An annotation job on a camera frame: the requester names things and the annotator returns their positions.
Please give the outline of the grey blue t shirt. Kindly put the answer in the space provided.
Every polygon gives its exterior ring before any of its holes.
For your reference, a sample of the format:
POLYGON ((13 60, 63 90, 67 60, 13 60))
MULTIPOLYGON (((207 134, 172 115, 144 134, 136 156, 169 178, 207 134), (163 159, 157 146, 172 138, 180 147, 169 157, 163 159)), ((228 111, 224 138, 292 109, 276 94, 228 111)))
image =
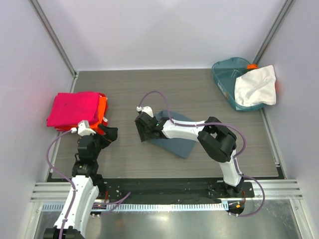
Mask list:
MULTIPOLYGON (((179 114, 177 112, 170 112, 171 117, 174 120, 180 121, 192 121, 190 118, 186 117, 185 115, 179 114)), ((161 111, 156 115, 157 120, 161 118, 167 118, 168 112, 167 110, 161 111)), ((172 139, 151 139, 148 140, 149 143, 154 144, 160 148, 163 148, 175 156, 186 159, 189 157, 191 151, 195 146, 195 141, 189 139, 181 139, 181 138, 172 138, 172 139)))

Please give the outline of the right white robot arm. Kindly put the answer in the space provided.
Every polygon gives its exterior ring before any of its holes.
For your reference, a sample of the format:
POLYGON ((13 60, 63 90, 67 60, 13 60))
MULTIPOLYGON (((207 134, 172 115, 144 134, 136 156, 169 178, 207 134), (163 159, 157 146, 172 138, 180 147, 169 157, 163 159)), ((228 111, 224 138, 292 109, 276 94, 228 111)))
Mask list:
POLYGON ((170 118, 157 119, 141 111, 135 119, 140 140, 186 139, 199 142, 204 151, 218 162, 223 173, 223 191, 236 197, 243 190, 244 178, 236 162, 236 135, 215 117, 191 122, 170 118))

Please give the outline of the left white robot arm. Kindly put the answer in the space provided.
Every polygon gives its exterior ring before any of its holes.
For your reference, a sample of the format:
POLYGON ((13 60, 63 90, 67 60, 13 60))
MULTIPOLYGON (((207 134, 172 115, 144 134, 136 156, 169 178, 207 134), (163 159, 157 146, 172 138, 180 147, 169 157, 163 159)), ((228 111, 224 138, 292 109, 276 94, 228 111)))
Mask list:
POLYGON ((82 121, 77 128, 72 128, 60 134, 49 146, 46 152, 46 161, 53 171, 58 173, 70 184, 63 210, 52 228, 46 228, 45 239, 84 239, 88 219, 96 199, 106 193, 103 176, 98 174, 97 158, 102 149, 108 147, 118 137, 117 127, 98 125, 99 130, 88 128, 82 121), (75 154, 75 163, 72 168, 72 178, 68 178, 56 169, 49 160, 49 151, 52 145, 62 136, 69 133, 78 133, 78 152, 75 154))

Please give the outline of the folded orange t shirt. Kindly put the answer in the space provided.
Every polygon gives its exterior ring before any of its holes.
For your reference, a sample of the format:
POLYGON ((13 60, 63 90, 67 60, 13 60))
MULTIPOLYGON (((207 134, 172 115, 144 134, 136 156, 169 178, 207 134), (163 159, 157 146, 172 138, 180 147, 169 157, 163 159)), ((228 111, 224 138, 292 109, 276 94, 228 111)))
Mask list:
POLYGON ((96 123, 91 123, 90 128, 96 130, 98 125, 104 122, 104 116, 108 109, 107 97, 100 97, 99 106, 98 106, 98 121, 96 123))

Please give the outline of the folded red t shirt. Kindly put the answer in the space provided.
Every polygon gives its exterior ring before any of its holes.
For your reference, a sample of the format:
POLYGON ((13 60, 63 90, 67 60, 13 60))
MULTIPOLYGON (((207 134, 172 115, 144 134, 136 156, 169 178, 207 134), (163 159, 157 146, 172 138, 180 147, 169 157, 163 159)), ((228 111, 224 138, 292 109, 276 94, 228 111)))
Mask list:
POLYGON ((105 113, 107 97, 98 92, 58 93, 55 97, 47 126, 68 131, 86 120, 91 129, 102 133, 98 125, 107 125, 105 113))

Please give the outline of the folded pink t shirt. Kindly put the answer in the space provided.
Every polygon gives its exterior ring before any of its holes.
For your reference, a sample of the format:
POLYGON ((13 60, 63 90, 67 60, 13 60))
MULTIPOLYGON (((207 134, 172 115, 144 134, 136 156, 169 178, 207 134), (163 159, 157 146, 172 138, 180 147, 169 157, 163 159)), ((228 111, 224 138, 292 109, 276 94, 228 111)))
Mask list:
POLYGON ((47 118, 47 126, 77 125, 82 120, 96 123, 99 101, 97 92, 58 93, 47 118))

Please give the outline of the teal plastic bin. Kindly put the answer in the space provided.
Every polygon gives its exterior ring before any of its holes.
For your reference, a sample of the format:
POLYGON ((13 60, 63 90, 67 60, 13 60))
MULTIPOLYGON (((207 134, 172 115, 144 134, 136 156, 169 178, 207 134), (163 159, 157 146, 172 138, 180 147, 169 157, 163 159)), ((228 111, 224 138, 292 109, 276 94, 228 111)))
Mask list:
POLYGON ((259 103, 255 106, 245 107, 235 102, 234 90, 236 79, 247 73, 247 65, 251 64, 244 58, 232 57, 227 60, 216 62, 212 68, 213 80, 219 90, 232 107, 232 109, 240 112, 250 112, 262 109, 266 105, 259 103))

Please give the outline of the white t shirt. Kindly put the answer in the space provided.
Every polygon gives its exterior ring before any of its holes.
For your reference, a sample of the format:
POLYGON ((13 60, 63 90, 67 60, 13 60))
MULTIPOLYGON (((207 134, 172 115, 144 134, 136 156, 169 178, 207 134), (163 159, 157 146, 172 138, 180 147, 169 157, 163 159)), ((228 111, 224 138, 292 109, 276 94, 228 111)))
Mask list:
POLYGON ((243 107, 276 104, 276 75, 273 65, 251 70, 236 78, 234 99, 243 107))

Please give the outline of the orange clamp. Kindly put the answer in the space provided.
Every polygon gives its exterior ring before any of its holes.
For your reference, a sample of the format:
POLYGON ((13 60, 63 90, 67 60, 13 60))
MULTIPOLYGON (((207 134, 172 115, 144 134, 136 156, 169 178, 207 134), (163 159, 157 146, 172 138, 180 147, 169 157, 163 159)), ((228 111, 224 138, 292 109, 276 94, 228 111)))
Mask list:
POLYGON ((248 70, 253 70, 253 69, 257 69, 257 68, 258 68, 257 64, 249 64, 249 65, 247 65, 247 69, 248 70))

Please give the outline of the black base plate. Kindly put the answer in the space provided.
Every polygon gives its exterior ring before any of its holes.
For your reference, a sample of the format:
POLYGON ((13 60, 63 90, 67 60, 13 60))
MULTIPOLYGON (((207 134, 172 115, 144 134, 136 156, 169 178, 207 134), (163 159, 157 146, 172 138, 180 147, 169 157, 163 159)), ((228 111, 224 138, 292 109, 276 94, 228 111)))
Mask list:
POLYGON ((227 192, 221 178, 109 178, 104 183, 112 202, 130 193, 125 204, 209 204, 255 196, 251 182, 244 181, 235 194, 227 192))

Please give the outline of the left aluminium frame post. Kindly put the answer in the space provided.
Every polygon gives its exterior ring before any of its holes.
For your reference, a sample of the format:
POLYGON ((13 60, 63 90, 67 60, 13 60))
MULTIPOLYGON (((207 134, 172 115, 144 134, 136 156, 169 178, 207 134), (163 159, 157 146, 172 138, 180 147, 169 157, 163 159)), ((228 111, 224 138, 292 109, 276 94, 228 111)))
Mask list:
POLYGON ((45 12, 43 11, 40 3, 37 0, 29 0, 28 1, 32 8, 35 11, 35 14, 39 18, 42 26, 44 27, 46 33, 48 34, 49 38, 51 39, 55 49, 57 50, 58 54, 60 55, 62 61, 66 65, 68 71, 71 73, 72 77, 75 78, 77 75, 77 71, 74 69, 71 61, 69 60, 63 46, 61 45, 53 27, 51 26, 45 12))

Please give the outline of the aluminium frame post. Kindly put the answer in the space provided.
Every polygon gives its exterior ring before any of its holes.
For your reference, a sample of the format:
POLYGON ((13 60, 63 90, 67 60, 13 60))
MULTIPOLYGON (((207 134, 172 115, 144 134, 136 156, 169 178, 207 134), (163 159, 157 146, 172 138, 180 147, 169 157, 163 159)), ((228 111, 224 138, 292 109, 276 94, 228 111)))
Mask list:
POLYGON ((277 16, 275 17, 275 20, 268 31, 266 37, 264 38, 254 60, 254 64, 260 64, 260 61, 262 60, 263 56, 265 55, 268 47, 270 46, 271 42, 274 40, 277 32, 279 31, 281 25, 283 24, 285 18, 288 16, 291 8, 293 7, 295 0, 285 0, 284 4, 282 5, 280 11, 278 12, 277 16))
POLYGON ((49 38, 51 39, 55 49, 57 50, 58 54, 60 55, 62 61, 66 65, 68 71, 71 73, 72 77, 75 78, 77 75, 77 71, 74 69, 71 61, 69 60, 63 46, 61 45, 53 27, 51 26, 45 12, 43 11, 40 3, 37 0, 29 0, 28 1, 32 8, 35 11, 35 14, 39 18, 42 26, 44 27, 46 33, 48 34, 49 38))

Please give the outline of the right aluminium frame post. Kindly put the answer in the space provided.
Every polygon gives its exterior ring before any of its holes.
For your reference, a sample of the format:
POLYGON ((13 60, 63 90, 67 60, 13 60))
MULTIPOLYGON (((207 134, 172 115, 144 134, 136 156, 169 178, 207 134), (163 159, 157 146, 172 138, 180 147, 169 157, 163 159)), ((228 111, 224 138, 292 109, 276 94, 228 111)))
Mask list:
POLYGON ((254 64, 260 64, 260 61, 262 60, 263 56, 265 55, 268 47, 270 46, 271 42, 274 40, 277 32, 279 31, 281 25, 283 24, 285 18, 288 16, 291 8, 293 7, 295 0, 285 0, 284 4, 282 5, 280 11, 278 12, 277 16, 275 17, 275 20, 268 31, 266 37, 264 38, 254 60, 254 64))

